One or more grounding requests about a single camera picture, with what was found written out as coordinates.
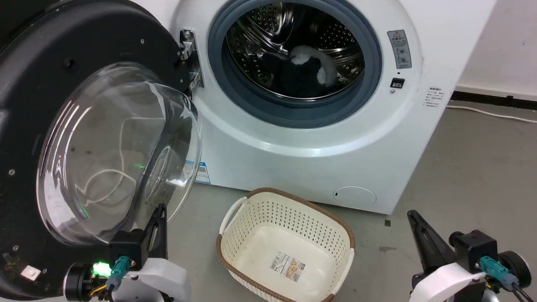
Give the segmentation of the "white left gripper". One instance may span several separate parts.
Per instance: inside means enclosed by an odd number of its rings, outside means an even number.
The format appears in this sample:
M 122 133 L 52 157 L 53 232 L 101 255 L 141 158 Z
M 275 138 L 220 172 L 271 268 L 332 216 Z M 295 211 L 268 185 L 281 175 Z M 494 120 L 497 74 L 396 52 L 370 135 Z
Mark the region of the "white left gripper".
M 131 270 L 123 277 L 114 302 L 190 302 L 192 284 L 188 272 L 168 259 L 167 210 L 156 206 L 142 233 L 140 270 Z

